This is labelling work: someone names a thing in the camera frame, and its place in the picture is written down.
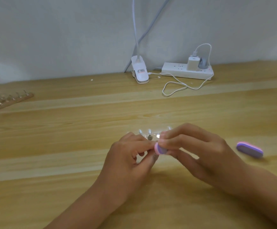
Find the person's right hand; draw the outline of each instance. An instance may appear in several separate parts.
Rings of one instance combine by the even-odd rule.
[[[185,123],[162,132],[158,143],[168,149],[167,154],[179,160],[194,177],[226,193],[243,197],[251,188],[252,166],[243,162],[216,134]],[[180,148],[196,154],[199,159]]]

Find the hand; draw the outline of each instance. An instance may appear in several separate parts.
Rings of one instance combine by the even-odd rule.
[[[154,145],[154,141],[130,132],[111,146],[94,186],[104,192],[114,208],[123,204],[150,172],[158,158]],[[144,156],[145,151],[148,154],[137,164],[136,156]]]
[[[243,197],[251,187],[252,167],[241,160],[220,136],[185,123],[160,135],[159,145],[196,178],[226,193]],[[190,154],[179,150],[183,148]]]

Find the person's left arm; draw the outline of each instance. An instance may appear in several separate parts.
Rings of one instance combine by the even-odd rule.
[[[97,228],[140,187],[158,158],[154,145],[132,132],[113,143],[95,183],[45,229]]]

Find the person's right arm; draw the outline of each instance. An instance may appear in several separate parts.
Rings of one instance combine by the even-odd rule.
[[[277,223],[277,177],[246,164],[224,139],[186,123],[162,132],[158,143],[194,177],[247,201]],[[199,159],[180,148],[196,154]]]

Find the forearm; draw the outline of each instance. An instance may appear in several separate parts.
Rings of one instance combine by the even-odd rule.
[[[245,200],[277,223],[277,177],[265,169],[251,168],[252,189]]]
[[[45,229],[97,228],[115,208],[102,190],[93,185]]]

